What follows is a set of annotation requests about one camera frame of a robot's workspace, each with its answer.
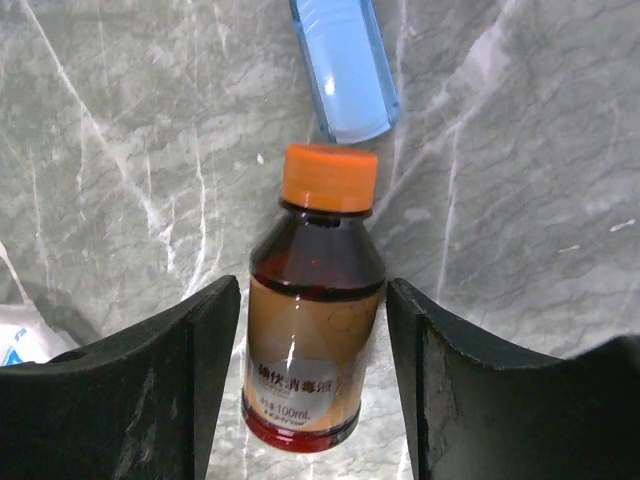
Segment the brown bottle orange cap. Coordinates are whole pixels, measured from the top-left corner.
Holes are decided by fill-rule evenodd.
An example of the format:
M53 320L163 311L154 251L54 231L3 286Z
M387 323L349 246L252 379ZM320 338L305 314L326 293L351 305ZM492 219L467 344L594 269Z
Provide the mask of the brown bottle orange cap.
M386 271L365 227L376 155L286 150L281 216L250 256L242 412L265 443L335 447L355 429Z

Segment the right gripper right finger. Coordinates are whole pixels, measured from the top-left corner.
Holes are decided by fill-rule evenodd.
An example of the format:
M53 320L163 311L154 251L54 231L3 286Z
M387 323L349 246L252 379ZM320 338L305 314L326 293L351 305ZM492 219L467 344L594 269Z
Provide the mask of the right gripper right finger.
M452 314L403 279L387 318L417 479L635 479L639 339L559 359Z

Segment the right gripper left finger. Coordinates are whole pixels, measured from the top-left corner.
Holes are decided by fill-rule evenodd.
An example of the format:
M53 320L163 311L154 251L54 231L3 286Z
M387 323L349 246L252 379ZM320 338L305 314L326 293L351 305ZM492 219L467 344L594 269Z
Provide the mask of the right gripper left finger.
M202 479L238 324L238 281L44 363L1 370L5 479Z

